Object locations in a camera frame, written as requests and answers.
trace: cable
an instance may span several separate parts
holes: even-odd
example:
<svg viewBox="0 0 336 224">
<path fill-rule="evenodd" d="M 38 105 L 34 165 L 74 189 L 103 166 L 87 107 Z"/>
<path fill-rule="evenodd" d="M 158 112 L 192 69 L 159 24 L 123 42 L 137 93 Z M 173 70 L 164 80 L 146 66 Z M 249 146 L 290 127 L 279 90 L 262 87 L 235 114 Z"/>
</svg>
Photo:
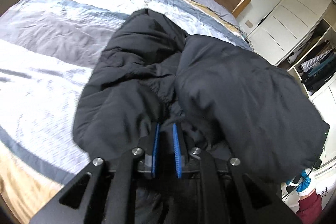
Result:
<svg viewBox="0 0 336 224">
<path fill-rule="evenodd" d="M 316 162 L 314 162 L 313 167 L 310 169 L 310 172 L 309 172 L 309 174 L 307 175 L 307 177 L 309 177 L 310 173 L 313 171 Z M 293 189 L 293 191 L 295 191 L 295 190 L 302 184 L 302 182 L 300 182 L 298 186 L 295 186 L 295 188 Z M 284 195 L 284 196 L 282 197 L 282 199 L 284 199 L 284 198 L 285 198 L 286 196 L 288 196 L 289 194 L 290 194 L 290 193 L 287 193 L 286 195 Z"/>
<path fill-rule="evenodd" d="M 245 41 L 248 43 L 248 45 L 249 45 L 249 46 L 251 47 L 251 49 L 254 51 L 254 47 L 253 47 L 253 45 L 252 45 L 251 40 L 248 39 L 248 38 L 245 38 Z"/>
</svg>

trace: bed sheet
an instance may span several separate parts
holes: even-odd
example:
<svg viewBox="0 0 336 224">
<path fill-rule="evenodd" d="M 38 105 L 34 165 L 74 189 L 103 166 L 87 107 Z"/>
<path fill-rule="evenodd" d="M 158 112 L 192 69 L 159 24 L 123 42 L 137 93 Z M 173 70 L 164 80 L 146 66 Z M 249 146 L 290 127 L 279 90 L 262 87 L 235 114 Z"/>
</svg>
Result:
<svg viewBox="0 0 336 224">
<path fill-rule="evenodd" d="M 72 140 L 79 96 L 115 30 L 142 8 L 250 50 L 195 0 L 20 0 L 0 17 L 0 191 L 22 223 L 88 164 Z"/>
</svg>

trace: jacket sleeve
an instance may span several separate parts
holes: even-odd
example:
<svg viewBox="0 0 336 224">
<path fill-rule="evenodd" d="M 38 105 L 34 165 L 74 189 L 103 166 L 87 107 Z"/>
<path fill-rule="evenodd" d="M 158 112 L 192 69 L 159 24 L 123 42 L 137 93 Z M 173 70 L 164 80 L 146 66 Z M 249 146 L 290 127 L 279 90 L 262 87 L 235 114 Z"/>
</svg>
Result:
<svg viewBox="0 0 336 224">
<path fill-rule="evenodd" d="M 301 219 L 303 224 L 313 224 L 322 212 L 321 195 L 316 194 L 316 190 L 307 198 L 299 200 L 300 208 L 296 215 Z"/>
</svg>

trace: metal screw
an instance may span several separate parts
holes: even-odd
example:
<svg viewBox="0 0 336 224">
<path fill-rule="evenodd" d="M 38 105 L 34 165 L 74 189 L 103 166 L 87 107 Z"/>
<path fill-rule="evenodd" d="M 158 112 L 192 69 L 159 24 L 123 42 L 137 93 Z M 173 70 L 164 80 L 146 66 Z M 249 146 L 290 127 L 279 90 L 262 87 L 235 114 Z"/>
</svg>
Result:
<svg viewBox="0 0 336 224">
<path fill-rule="evenodd" d="M 194 147 L 191 149 L 191 153 L 194 155 L 198 155 L 199 153 L 201 153 L 201 148 L 199 147 Z"/>
<path fill-rule="evenodd" d="M 103 161 L 102 158 L 95 158 L 95 159 L 93 159 L 93 161 L 92 161 L 93 165 L 95 165 L 95 166 L 101 165 L 103 162 L 104 162 L 104 161 Z"/>
<path fill-rule="evenodd" d="M 132 149 L 132 153 L 133 153 L 133 155 L 140 155 L 140 154 L 143 153 L 143 149 L 140 148 L 140 147 L 135 147 L 135 148 Z"/>
<path fill-rule="evenodd" d="M 237 165 L 240 164 L 240 159 L 232 158 L 232 159 L 230 159 L 230 164 L 233 165 L 233 166 L 237 166 Z"/>
</svg>

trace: black jacket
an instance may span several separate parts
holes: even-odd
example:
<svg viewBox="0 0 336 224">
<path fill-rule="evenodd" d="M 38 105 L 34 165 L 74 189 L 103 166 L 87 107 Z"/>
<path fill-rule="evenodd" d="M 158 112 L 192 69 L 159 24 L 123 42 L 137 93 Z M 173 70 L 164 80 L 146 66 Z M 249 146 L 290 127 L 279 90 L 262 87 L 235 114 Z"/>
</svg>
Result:
<svg viewBox="0 0 336 224">
<path fill-rule="evenodd" d="M 286 71 L 144 9 L 103 51 L 79 100 L 73 139 L 91 159 L 115 159 L 156 121 L 160 151 L 173 154 L 172 124 L 181 121 L 198 147 L 234 155 L 273 182 L 310 167 L 329 130 Z"/>
</svg>

